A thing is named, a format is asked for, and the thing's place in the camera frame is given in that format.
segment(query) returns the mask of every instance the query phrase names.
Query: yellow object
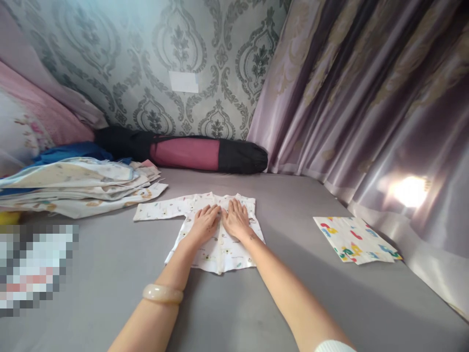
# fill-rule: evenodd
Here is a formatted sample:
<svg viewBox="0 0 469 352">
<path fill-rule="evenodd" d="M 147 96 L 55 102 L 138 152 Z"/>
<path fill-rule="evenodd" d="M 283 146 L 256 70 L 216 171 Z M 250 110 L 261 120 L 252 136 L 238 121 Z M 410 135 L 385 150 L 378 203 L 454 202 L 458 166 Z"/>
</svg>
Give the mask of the yellow object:
<svg viewBox="0 0 469 352">
<path fill-rule="evenodd" d="M 357 255 L 360 255 L 360 253 L 363 253 L 363 251 L 360 249 L 360 247 L 358 247 L 356 244 L 353 244 L 352 243 L 352 250 L 353 250 L 353 254 L 352 256 L 357 256 Z"/>
<path fill-rule="evenodd" d="M 0 212 L 0 225 L 18 225 L 21 212 Z"/>
</svg>

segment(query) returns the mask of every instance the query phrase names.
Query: sheer curtain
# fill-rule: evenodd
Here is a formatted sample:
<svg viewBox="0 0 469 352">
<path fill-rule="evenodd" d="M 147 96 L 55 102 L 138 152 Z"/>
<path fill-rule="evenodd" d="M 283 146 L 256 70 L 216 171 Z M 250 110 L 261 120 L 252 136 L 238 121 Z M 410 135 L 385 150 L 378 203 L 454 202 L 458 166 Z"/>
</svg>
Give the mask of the sheer curtain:
<svg viewBox="0 0 469 352">
<path fill-rule="evenodd" d="M 466 318 L 468 71 L 465 2 L 295 0 L 248 134 L 269 172 L 324 183 Z"/>
<path fill-rule="evenodd" d="M 0 2 L 0 61 L 67 107 L 94 129 L 107 127 L 104 115 L 79 93 L 60 85 L 41 63 L 7 9 Z"/>
</svg>

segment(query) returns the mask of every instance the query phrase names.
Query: damask patterned wallpaper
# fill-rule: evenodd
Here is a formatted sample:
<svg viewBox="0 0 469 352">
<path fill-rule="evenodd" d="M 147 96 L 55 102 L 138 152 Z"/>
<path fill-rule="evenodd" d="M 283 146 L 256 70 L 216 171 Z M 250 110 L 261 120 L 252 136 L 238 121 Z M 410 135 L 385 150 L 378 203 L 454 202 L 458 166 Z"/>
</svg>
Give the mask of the damask patterned wallpaper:
<svg viewBox="0 0 469 352">
<path fill-rule="evenodd" d="M 246 139 L 291 0 L 0 0 L 112 125 Z M 199 93 L 173 92 L 194 72 Z"/>
</svg>

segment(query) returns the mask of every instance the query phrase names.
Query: hand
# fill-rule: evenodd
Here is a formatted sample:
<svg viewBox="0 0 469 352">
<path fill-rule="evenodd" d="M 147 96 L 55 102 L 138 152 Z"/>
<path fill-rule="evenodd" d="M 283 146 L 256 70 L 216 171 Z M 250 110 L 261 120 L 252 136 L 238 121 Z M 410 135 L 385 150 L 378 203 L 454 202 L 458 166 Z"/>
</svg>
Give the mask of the hand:
<svg viewBox="0 0 469 352">
<path fill-rule="evenodd" d="M 220 207 L 218 205 L 212 205 L 211 207 L 207 205 L 195 213 L 194 225 L 187 234 L 187 238 L 194 241 L 197 246 L 207 242 L 215 233 L 219 220 L 217 216 L 219 211 Z"/>
<path fill-rule="evenodd" d="M 248 210 L 245 205 L 241 206 L 239 200 L 230 200 L 228 213 L 225 209 L 222 209 L 221 215 L 223 226 L 231 236 L 235 236 L 240 241 L 244 241 L 253 235 L 256 236 L 254 231 L 249 227 Z"/>
</svg>

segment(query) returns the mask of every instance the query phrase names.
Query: white sleeve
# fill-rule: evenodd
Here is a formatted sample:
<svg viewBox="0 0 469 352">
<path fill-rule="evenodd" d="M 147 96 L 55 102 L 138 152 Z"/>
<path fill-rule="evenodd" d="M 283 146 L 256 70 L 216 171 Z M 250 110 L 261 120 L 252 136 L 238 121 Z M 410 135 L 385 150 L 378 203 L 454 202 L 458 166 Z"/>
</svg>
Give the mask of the white sleeve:
<svg viewBox="0 0 469 352">
<path fill-rule="evenodd" d="M 134 221 L 170 219 L 189 214 L 193 209 L 194 195 L 139 204 Z"/>
<path fill-rule="evenodd" d="M 349 345 L 336 340 L 327 340 L 321 342 L 314 352 L 356 352 Z"/>
</svg>

